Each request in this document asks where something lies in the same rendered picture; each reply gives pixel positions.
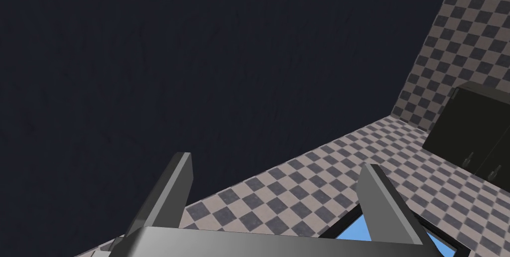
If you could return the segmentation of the black framed window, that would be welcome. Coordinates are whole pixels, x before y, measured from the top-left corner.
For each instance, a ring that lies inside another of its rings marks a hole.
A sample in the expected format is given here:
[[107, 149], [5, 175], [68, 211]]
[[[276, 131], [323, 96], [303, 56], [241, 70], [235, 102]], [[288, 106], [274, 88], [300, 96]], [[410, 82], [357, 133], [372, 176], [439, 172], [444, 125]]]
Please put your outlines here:
[[[419, 214], [415, 213], [414, 216], [443, 257], [469, 257], [471, 250], [466, 245]], [[360, 205], [357, 204], [352, 210], [344, 214], [335, 224], [321, 233], [319, 238], [370, 241], [371, 237]]]

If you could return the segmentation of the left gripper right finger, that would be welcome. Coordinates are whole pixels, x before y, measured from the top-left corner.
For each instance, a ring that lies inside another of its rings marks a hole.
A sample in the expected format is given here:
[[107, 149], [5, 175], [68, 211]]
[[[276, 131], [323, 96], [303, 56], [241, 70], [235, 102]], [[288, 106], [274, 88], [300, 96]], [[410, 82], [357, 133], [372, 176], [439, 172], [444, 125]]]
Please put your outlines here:
[[378, 164], [363, 164], [356, 193], [372, 241], [423, 244], [423, 228]]

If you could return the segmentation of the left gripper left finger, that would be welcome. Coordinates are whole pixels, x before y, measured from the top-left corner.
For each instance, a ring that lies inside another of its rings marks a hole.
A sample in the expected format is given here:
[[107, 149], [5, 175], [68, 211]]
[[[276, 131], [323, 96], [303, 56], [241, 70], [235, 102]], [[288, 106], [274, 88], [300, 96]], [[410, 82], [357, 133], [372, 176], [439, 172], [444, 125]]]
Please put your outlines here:
[[125, 237], [142, 227], [178, 228], [192, 183], [191, 153], [174, 154], [129, 225]]

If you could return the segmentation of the black wall cupboard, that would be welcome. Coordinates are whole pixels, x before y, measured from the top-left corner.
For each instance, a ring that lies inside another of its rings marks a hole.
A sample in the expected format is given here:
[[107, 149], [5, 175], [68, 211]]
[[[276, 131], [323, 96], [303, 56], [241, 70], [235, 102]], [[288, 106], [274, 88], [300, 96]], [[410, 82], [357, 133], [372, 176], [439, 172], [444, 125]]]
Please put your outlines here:
[[422, 147], [510, 192], [510, 93], [456, 87]]

